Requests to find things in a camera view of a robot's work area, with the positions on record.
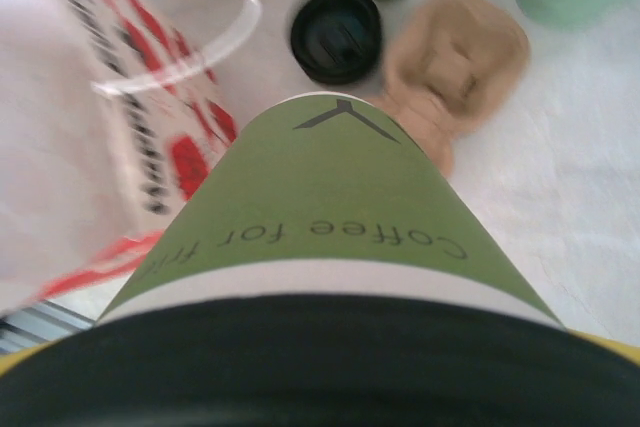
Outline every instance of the black lid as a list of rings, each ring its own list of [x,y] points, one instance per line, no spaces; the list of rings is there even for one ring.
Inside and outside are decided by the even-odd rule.
[[[560,330],[339,295],[140,314],[0,377],[3,427],[637,427],[639,399],[638,367]]]
[[[365,77],[382,50],[380,13],[372,0],[310,0],[291,27],[291,50],[313,80],[343,85]]]

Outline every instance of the clear plastic handle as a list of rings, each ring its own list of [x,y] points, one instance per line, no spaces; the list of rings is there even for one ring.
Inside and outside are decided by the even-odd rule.
[[[261,15],[262,5],[259,0],[245,0],[240,15],[227,30],[199,52],[194,52],[188,58],[180,59],[163,70],[131,79],[95,82],[93,88],[102,95],[113,97],[162,87],[199,74],[240,47],[255,30]]]

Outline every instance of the bag handle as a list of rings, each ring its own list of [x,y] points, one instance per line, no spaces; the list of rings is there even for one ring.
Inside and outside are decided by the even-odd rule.
[[[138,75],[131,79],[94,82],[92,87],[99,94],[115,97],[163,87],[192,77],[240,47],[255,30],[261,15],[262,5],[259,0],[245,0],[240,15],[233,23],[199,52],[194,52],[188,58],[180,59],[158,72]]]

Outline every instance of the green paper cup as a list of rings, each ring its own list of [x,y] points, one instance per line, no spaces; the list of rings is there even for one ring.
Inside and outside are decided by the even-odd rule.
[[[638,398],[400,127],[333,93],[257,117],[102,324],[0,378],[12,427],[640,425]]]

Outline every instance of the black cup lid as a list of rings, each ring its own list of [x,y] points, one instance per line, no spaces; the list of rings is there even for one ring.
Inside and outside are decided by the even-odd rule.
[[[380,58],[378,8],[372,0],[310,0],[293,21],[291,50],[305,73],[317,82],[356,82]]]

